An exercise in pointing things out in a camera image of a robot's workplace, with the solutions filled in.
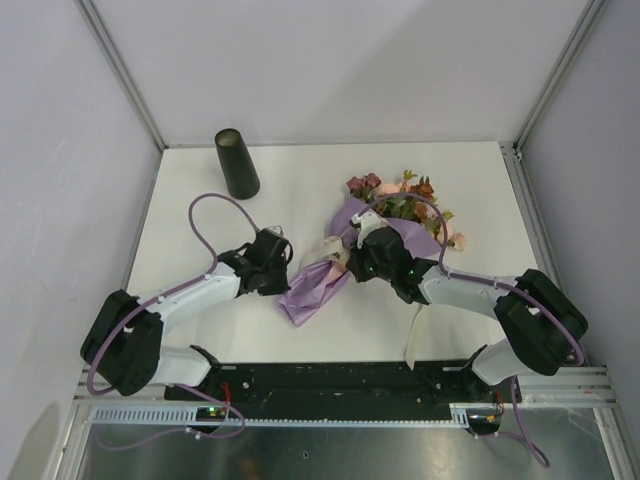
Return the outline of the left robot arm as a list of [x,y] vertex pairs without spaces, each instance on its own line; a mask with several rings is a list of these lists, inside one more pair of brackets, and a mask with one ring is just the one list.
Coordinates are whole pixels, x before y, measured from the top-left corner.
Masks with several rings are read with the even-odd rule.
[[221,387],[217,360],[197,345],[168,346],[165,337],[217,304],[251,293],[285,293],[292,257],[290,242],[265,228],[253,241],[218,255],[209,270],[163,292],[139,297],[117,290],[104,301],[80,356],[109,384],[107,392],[131,396],[149,384],[181,384],[210,399]]

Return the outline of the purple wrapping paper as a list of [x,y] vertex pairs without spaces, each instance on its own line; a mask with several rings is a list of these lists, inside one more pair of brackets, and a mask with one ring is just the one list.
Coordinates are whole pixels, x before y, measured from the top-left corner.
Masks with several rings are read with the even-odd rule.
[[[341,237],[343,246],[350,254],[352,245],[356,243],[357,233],[350,226],[349,220],[364,207],[365,203],[361,203],[354,197],[347,199],[329,222],[325,230],[325,239],[330,236]],[[408,221],[397,219],[387,219],[386,222],[401,235],[406,248],[413,256],[428,257],[441,250],[441,246],[420,226],[409,227]],[[319,252],[322,244],[323,242],[303,257],[299,263],[298,274],[289,282],[289,290],[277,300],[280,310],[297,327],[303,325],[319,311],[349,279],[348,272],[336,282],[327,282],[326,277],[331,262],[322,260],[322,253]]]

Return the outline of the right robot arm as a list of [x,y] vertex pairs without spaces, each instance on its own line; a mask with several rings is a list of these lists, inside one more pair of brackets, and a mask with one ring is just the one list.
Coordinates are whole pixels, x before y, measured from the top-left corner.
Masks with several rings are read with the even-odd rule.
[[473,401],[486,400],[499,383],[523,372],[553,376],[570,356],[577,366],[585,362],[580,340],[588,322],[539,270],[491,277],[450,269],[441,260],[412,256],[391,227],[360,233],[347,269],[358,283],[386,281],[408,304],[456,307],[500,324],[506,338],[474,353],[461,376],[462,391]]

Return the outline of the artificial flower bunch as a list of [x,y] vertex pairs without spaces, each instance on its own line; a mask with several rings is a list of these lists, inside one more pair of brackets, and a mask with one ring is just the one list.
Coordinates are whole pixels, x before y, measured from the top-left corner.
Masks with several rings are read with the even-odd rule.
[[361,203],[374,203],[373,211],[385,219],[409,222],[420,226],[439,245],[464,251],[466,236],[450,223],[454,213],[437,205],[435,189],[428,176],[418,176],[404,170],[399,182],[383,182],[375,173],[352,177],[346,182],[349,194]]

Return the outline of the pink wrapping paper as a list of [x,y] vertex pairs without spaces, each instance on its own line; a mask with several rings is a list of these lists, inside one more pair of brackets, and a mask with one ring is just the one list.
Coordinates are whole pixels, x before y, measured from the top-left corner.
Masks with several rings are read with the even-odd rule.
[[343,264],[332,262],[327,273],[326,280],[328,283],[333,283],[342,279],[347,273],[348,271]]

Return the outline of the cream printed ribbon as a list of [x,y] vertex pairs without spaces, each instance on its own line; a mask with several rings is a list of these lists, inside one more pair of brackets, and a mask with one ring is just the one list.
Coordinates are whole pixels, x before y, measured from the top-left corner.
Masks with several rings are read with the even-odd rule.
[[[322,260],[332,262],[338,262],[346,267],[346,262],[349,259],[349,253],[343,246],[342,238],[339,236],[330,236],[323,241],[322,247],[319,250],[322,253]],[[411,371],[415,368],[416,363],[416,349],[417,349],[417,330],[419,315],[422,312],[423,307],[419,306],[411,321],[411,327],[407,337],[407,342],[404,350],[404,361]]]

